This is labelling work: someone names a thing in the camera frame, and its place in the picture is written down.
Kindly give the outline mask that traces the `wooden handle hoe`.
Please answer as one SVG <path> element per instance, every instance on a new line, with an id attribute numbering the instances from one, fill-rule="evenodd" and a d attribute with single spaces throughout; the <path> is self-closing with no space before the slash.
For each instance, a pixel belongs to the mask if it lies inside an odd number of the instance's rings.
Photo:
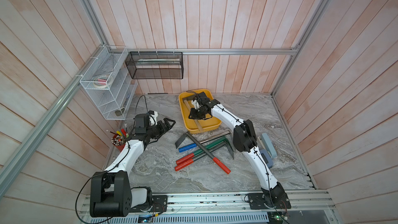
<path id="1" fill-rule="evenodd" d="M 194 108 L 191 107 L 191 105 L 190 105 L 190 103 L 188 102 L 187 98 L 183 98 L 182 101 L 183 101 L 185 107 L 186 107 L 186 108 L 188 109 L 188 111 L 189 111 L 189 118 L 192 119 L 192 120 L 194 121 L 194 123 L 196 124 L 196 126 L 197 126 L 197 128 L 198 128 L 198 131 L 199 131 L 199 132 L 204 132 L 203 127 L 201 126 L 201 124 L 200 124 L 199 121 L 198 121 L 198 116 L 197 116 L 197 113 L 196 113 L 196 109 L 194 109 Z"/>

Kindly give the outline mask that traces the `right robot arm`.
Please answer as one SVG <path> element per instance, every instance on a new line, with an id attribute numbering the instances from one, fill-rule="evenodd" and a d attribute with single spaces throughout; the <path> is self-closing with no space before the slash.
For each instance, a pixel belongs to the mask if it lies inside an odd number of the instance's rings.
<path id="1" fill-rule="evenodd" d="M 190 109 L 189 119 L 207 120 L 207 116 L 215 117 L 233 131 L 233 146 L 246 157 L 259 179 L 264 194 L 262 207 L 290 209 L 287 193 L 261 155 L 252 121 L 243 120 L 232 114 L 218 100 L 207 97 L 205 92 L 191 91 L 191 93 L 188 100 L 193 107 Z"/>

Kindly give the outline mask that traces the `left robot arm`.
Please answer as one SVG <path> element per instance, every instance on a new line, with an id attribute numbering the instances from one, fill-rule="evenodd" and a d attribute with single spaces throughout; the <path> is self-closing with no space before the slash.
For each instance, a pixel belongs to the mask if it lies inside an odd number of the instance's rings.
<path id="1" fill-rule="evenodd" d="M 136 115 L 122 152 L 105 171 L 92 176 L 91 217 L 125 217 L 132 209 L 154 210 L 150 187 L 131 187 L 129 174 L 147 146 L 176 123 L 170 118 L 157 120 L 157 116 L 156 111 Z"/>

